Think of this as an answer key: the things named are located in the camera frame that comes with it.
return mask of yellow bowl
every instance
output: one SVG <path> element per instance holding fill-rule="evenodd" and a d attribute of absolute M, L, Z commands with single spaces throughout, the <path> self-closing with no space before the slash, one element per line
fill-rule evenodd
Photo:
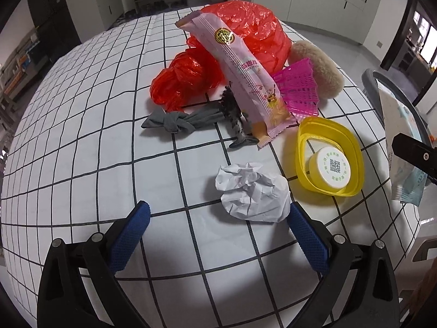
<path fill-rule="evenodd" d="M 350 180 L 346 187 L 328 191 L 317 187 L 305 171 L 305 147 L 307 140 L 317 139 L 339 149 L 350 165 Z M 364 184 L 364 162 L 361 149 L 354 135 L 341 124 L 321 118 L 307 117 L 299 126 L 296 141 L 296 174 L 304 188 L 331 196 L 350 197 L 359 193 Z"/>

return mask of trash bag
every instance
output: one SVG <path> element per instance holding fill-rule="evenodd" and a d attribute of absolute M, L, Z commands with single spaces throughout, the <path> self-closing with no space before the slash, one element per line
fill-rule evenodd
<path fill-rule="evenodd" d="M 244 40 L 270 75 L 282 70 L 291 41 L 268 8 L 233 0 L 206 6 L 202 11 L 219 16 Z M 206 93 L 224 80 L 219 63 L 195 37 L 188 38 L 187 45 L 191 48 L 179 53 L 150 86 L 154 103 L 168 112 L 180 110 L 192 97 Z"/>

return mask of checkered tablecloth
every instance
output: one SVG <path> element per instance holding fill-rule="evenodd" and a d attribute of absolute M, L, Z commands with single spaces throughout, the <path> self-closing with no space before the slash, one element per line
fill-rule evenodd
<path fill-rule="evenodd" d="M 297 127 L 260 150 L 235 151 L 226 122 L 189 136 L 141 129 L 156 107 L 152 79 L 186 48 L 188 35 L 174 23 L 190 11 L 143 17 L 74 48 L 47 74 L 20 122 L 6 164 L 1 225 L 14 295 L 34 327 L 52 240 L 79 242 L 105 232 L 139 200 L 150 204 L 152 219 L 116 278 L 151 327 L 286 327 L 319 277 L 285 222 L 245 222 L 225 212 L 214 185 L 220 165 L 255 161 L 282 174 L 313 219 L 355 243 L 381 238 L 395 268 L 414 241 L 417 208 L 390 200 L 384 129 L 341 69 L 344 91 L 320 104 L 320 116 L 349 128 L 362 148 L 365 184 L 352 198 L 302 188 L 294 167 Z M 284 30 L 293 41 L 303 39 Z M 220 98 L 221 90 L 209 99 Z M 321 146 L 310 141 L 307 156 Z M 108 321 L 82 274 L 98 315 Z M 340 312 L 336 305 L 332 316 Z"/>

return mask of round white lid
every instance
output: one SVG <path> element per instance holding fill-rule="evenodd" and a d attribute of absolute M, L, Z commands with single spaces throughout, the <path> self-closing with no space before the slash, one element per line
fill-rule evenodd
<path fill-rule="evenodd" d="M 334 147 L 317 152 L 317 169 L 322 179 L 332 188 L 342 189 L 350 180 L 350 165 L 346 156 Z"/>

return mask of plush cylinder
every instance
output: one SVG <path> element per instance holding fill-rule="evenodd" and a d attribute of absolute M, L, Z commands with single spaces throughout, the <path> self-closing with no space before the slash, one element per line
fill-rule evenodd
<path fill-rule="evenodd" d="M 304 58 L 311 59 L 312 76 L 317 83 L 318 97 L 336 97 L 344 88 L 344 78 L 332 59 L 311 42 L 299 40 L 291 46 L 288 63 L 291 65 Z"/>

